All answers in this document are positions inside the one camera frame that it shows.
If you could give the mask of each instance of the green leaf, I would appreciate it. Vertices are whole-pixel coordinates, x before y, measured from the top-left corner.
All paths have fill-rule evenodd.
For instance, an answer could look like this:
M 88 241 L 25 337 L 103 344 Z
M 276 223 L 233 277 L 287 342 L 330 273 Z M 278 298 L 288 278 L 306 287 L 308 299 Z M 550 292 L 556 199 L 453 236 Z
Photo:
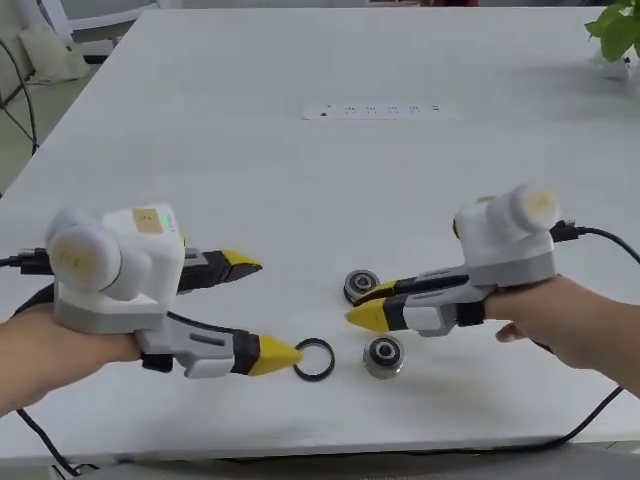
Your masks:
M 631 4 L 631 0 L 626 1 L 628 3 L 618 2 L 609 5 L 602 11 L 596 21 L 585 24 L 585 28 L 592 37 L 602 38 L 607 26 L 616 18 L 623 16 L 621 10 L 628 8 Z
M 638 25 L 632 17 L 619 14 L 611 20 L 600 37 L 602 56 L 610 62 L 620 59 L 636 41 Z
M 606 30 L 606 23 L 601 22 L 589 22 L 584 24 L 587 32 L 591 34 L 592 37 L 600 38 L 604 35 L 604 31 Z
M 631 2 L 616 2 L 612 5 L 609 5 L 607 8 L 605 8 L 602 13 L 600 14 L 600 16 L 598 17 L 598 19 L 596 20 L 596 22 L 604 22 L 604 23 L 608 23 L 611 20 L 614 20 L 618 14 L 620 14 L 621 10 L 624 10 L 625 8 L 628 8 L 631 6 Z

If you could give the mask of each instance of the finger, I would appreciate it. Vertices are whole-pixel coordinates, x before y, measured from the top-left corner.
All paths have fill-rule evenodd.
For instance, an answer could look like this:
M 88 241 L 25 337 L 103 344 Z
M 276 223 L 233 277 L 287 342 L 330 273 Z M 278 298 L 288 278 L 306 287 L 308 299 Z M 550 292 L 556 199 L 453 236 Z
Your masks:
M 522 340 L 523 338 L 526 337 L 520 333 L 513 323 L 502 327 L 498 333 L 496 333 L 496 339 L 501 343 L 514 342 L 516 340 Z

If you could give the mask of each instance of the table surface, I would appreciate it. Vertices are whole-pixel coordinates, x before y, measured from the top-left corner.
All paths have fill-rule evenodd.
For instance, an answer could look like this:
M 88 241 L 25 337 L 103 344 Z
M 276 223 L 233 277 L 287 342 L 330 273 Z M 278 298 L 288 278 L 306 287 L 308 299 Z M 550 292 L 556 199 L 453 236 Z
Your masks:
M 188 244 L 264 264 L 193 293 L 200 321 L 322 337 L 327 380 L 287 370 L 186 380 L 113 365 L 30 409 L 73 458 L 254 456 L 489 446 L 564 434 L 613 388 L 541 349 L 495 342 L 497 323 L 441 339 L 404 332 L 406 366 L 379 381 L 372 335 L 347 324 L 345 275 L 402 278 L 461 263 L 454 213 L 528 179 L 564 213 L 640 245 L 640 108 L 588 59 L 598 10 L 353 9 L 145 14 L 0 202 L 3 256 L 42 245 L 62 206 L 175 208 Z M 305 121 L 312 104 L 418 102 L 421 121 Z M 562 273 L 638 300 L 640 268 L 605 241 L 557 251 Z M 9 315 L 43 279 L 0 275 Z M 640 438 L 640 402 L 616 400 L 583 441 Z M 45 461 L 17 416 L 0 459 Z

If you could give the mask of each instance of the potted plant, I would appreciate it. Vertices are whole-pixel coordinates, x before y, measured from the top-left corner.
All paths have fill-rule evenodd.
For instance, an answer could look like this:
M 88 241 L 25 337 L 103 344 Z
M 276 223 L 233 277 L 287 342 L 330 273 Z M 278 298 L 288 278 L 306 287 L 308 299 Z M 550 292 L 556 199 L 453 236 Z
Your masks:
M 629 59 L 625 54 L 634 48 L 640 57 L 640 0 L 618 0 L 585 27 L 592 37 L 600 40 L 597 57 L 603 64 L 603 75 L 627 79 Z M 640 82 L 640 65 L 633 80 Z

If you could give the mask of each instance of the white plastic casing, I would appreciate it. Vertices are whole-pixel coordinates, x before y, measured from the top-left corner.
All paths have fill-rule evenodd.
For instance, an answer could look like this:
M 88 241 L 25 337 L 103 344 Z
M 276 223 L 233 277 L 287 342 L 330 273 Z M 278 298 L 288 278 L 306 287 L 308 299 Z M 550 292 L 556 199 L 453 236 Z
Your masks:
M 46 238 L 57 294 L 65 302 L 103 314 L 171 309 L 185 249 L 168 205 L 120 210 L 99 220 L 65 210 Z
M 559 215 L 555 195 L 533 184 L 462 209 L 455 224 L 465 265 L 497 265 L 553 251 L 549 229 Z

